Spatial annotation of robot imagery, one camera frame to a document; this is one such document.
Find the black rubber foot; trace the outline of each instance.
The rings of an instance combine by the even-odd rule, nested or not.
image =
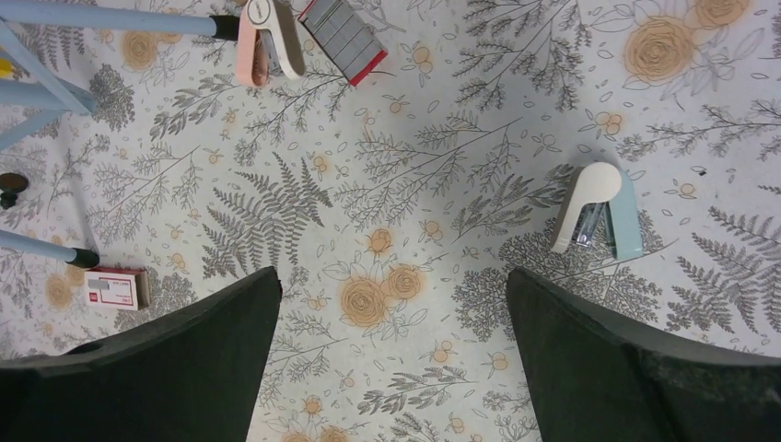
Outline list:
[[[69,264],[82,269],[91,269],[98,267],[98,264],[100,264],[100,255],[94,251],[77,248],[74,248],[74,250],[76,251],[76,258],[70,261]]]
[[[0,175],[0,207],[10,209],[17,204],[18,193],[24,192],[29,181],[18,173]]]
[[[216,39],[239,41],[239,18],[233,16],[209,16],[217,25]]]

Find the light blue stapler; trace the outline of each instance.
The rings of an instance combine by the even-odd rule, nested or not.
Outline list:
[[[577,169],[569,182],[551,237],[551,251],[564,253],[570,242],[591,246],[605,214],[605,230],[618,261],[643,255],[635,189],[629,175],[610,163]]]

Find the floral print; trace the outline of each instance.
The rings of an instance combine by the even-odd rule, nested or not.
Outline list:
[[[73,292],[61,275],[53,274],[46,280],[46,299],[58,310],[67,309],[73,302]]]
[[[626,70],[646,83],[679,74],[694,56],[692,31],[674,17],[650,17],[626,43]]]
[[[365,279],[350,281],[342,291],[342,310],[358,327],[377,325],[385,318],[385,296],[379,285]]]
[[[308,35],[305,78],[247,89],[229,41],[15,27],[96,107],[0,152],[32,183],[2,228],[147,268],[152,297],[92,308],[81,269],[0,250],[0,358],[65,353],[268,265],[283,299],[249,441],[537,441],[507,310],[517,266],[666,332],[781,355],[779,6],[508,3],[351,1],[389,52],[357,87]],[[1,109],[0,132],[35,111]],[[635,260],[602,226],[590,248],[548,249],[595,160],[633,183]]]
[[[122,36],[122,56],[131,69],[149,69],[157,58],[157,36],[141,30],[125,32]]]
[[[749,0],[696,0],[694,11],[704,28],[717,28],[737,20],[748,6]]]

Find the stapler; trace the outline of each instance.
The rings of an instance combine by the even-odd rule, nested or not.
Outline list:
[[[250,0],[239,18],[236,78],[262,87],[269,76],[299,79],[307,73],[290,6],[277,0]]]
[[[635,189],[629,175],[605,162],[577,169],[569,182],[551,237],[551,251],[570,243],[590,247],[602,216],[612,254],[619,261],[643,255]]]

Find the box of staples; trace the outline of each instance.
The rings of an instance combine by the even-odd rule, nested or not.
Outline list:
[[[84,272],[87,304],[96,307],[138,310],[149,305],[146,270],[95,267]]]
[[[322,51],[357,85],[388,55],[344,0],[312,0],[298,17]]]

